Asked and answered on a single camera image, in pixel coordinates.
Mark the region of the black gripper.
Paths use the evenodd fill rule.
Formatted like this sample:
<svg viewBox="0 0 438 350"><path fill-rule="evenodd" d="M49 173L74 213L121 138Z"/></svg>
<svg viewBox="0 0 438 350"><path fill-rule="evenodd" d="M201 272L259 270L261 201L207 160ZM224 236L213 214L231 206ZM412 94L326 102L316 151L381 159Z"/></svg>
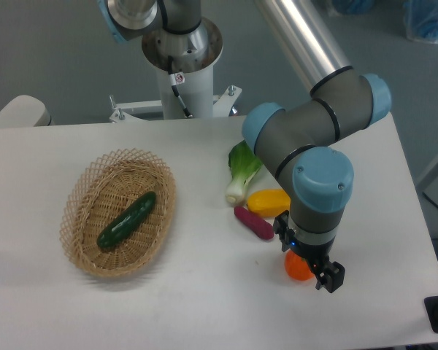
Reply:
<svg viewBox="0 0 438 350"><path fill-rule="evenodd" d="M345 267L331 262L329 257L336 228L326 233L312 233L294 224L289 211L284 211L274 218L273 231L282 244L283 252L291 250L307 261L312 272L318 272L315 274L316 290L325 288L332 293L343 285Z"/></svg>

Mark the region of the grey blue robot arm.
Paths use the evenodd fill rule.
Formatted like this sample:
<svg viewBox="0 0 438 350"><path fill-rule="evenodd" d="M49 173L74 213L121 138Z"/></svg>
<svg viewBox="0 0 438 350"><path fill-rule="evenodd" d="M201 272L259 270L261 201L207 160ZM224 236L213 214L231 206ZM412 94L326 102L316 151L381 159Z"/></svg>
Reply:
<svg viewBox="0 0 438 350"><path fill-rule="evenodd" d="M310 101L292 110L264 103L246 116L242 135L250 150L291 199L273 224L283 251L302 257L317 288L342 286L345 269L329 259L353 189L350 160L332 145L383 119L391 92L374 74L355 72L310 1L258 1ZM118 42L141 38L158 70L165 119L211 117L212 66L223 42L199 1L100 1Z"/></svg>

